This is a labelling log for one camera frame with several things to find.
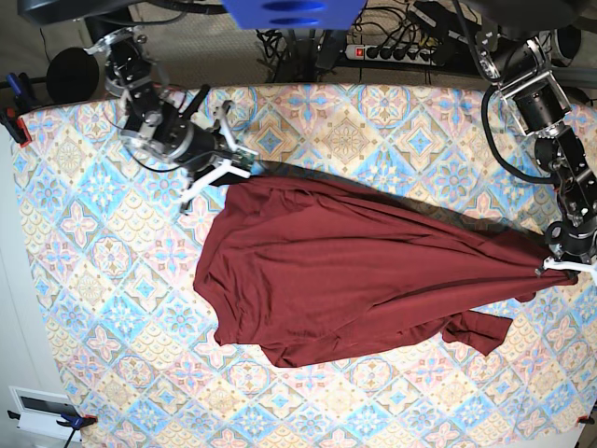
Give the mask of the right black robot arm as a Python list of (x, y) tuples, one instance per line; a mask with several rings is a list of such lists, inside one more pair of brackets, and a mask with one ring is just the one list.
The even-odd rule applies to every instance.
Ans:
[(127, 118), (119, 136), (131, 156), (143, 153), (172, 170), (184, 168), (194, 175), (232, 155), (221, 133), (191, 120), (208, 96), (208, 85), (201, 86), (189, 105), (175, 105), (166, 89), (155, 85), (155, 64), (134, 28), (93, 20), (86, 26), (92, 42), (87, 52), (106, 54), (106, 89), (124, 102)]

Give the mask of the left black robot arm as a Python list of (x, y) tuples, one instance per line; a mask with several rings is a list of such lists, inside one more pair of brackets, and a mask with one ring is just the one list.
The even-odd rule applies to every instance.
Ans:
[[(472, 45), (480, 72), (491, 86), (481, 104), (481, 121), (498, 163), (518, 179), (550, 184), (561, 219), (550, 224), (545, 240), (552, 252), (546, 269), (596, 271), (596, 175), (573, 129), (564, 121), (571, 105), (552, 74), (538, 37), (503, 44), (499, 28), (484, 24)], [(544, 176), (527, 175), (501, 156), (489, 125), (492, 98), (510, 112), (521, 133), (535, 138), (535, 161)]]

